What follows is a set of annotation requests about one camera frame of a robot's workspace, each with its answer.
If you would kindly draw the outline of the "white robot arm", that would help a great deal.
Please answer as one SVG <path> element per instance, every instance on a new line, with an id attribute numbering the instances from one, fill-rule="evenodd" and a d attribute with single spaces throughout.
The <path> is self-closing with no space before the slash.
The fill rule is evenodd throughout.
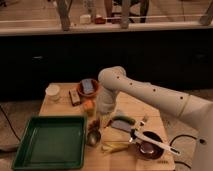
<path id="1" fill-rule="evenodd" d="M 121 66 L 102 69 L 98 81 L 97 111 L 101 115 L 114 111 L 119 92 L 171 114 L 198 131 L 191 171 L 213 171 L 213 101 L 135 81 Z"/>

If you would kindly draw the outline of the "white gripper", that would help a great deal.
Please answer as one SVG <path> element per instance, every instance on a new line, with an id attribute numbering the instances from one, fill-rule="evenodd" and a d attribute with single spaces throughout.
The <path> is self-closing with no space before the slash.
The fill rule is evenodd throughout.
<path id="1" fill-rule="evenodd" d="M 96 98 L 97 111 L 102 115 L 113 112 L 116 107 L 116 98 L 118 94 L 118 91 L 102 87 Z"/>

